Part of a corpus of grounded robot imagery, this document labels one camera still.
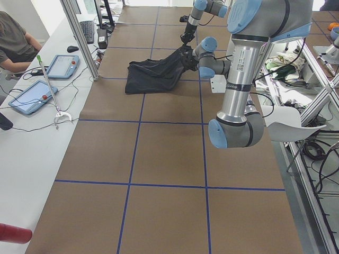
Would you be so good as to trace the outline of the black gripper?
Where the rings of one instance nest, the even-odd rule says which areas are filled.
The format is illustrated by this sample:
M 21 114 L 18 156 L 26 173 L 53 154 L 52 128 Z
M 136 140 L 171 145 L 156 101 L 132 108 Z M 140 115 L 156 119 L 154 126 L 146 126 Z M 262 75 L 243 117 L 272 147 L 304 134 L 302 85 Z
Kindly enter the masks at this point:
M 193 56 L 192 49 L 181 49 L 181 63 L 185 71 L 198 69 L 198 61 Z
M 182 35 L 180 35 L 180 39 L 183 45 L 187 45 L 195 38 L 196 26 L 186 26 L 185 31 Z

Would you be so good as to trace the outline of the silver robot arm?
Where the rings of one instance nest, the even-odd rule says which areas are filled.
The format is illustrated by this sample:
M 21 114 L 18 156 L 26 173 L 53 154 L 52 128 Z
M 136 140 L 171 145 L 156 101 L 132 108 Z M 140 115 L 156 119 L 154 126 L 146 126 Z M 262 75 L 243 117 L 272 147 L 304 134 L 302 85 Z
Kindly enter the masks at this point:
M 187 45 L 195 38 L 195 32 L 200 25 L 204 13 L 224 18 L 228 11 L 228 5 L 224 1 L 198 0 L 194 1 L 191 13 L 180 17 L 180 22 L 186 24 L 185 31 L 180 35 L 183 45 Z
M 215 59 L 213 37 L 204 38 L 192 52 L 202 79 L 226 77 L 222 108 L 208 125 L 215 147 L 250 147 L 260 141 L 264 122 L 249 94 L 260 49 L 265 44 L 305 38 L 311 28 L 312 7 L 312 1 L 236 1 L 232 6 L 222 1 L 194 2 L 181 36 L 184 43 L 193 39 L 203 13 L 226 17 L 231 34 L 231 61 Z

